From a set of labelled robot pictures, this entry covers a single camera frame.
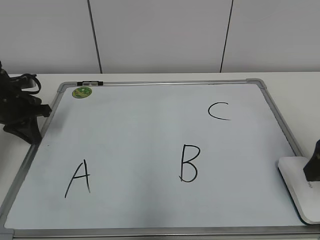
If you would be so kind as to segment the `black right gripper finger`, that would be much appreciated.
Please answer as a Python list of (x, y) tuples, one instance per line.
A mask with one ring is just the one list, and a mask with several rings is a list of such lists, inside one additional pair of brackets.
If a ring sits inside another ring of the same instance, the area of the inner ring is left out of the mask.
[(303, 168), (303, 172), (308, 182), (320, 181), (320, 140), (316, 142), (313, 155)]

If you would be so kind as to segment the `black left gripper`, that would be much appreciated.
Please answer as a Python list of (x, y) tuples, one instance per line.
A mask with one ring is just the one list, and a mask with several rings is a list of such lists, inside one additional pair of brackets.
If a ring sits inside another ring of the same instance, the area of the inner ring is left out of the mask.
[(48, 104), (35, 96), (1, 96), (0, 123), (3, 130), (13, 134), (29, 144), (39, 144), (42, 136), (36, 117), (49, 117), (52, 112)]

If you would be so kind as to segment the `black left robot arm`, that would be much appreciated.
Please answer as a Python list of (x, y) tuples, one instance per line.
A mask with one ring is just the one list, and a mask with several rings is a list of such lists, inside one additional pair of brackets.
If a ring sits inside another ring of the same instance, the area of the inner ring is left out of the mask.
[(10, 77), (0, 69), (0, 123), (3, 130), (31, 145), (39, 144), (42, 135), (37, 117), (49, 117), (52, 109), (35, 95), (42, 86), (35, 74)]

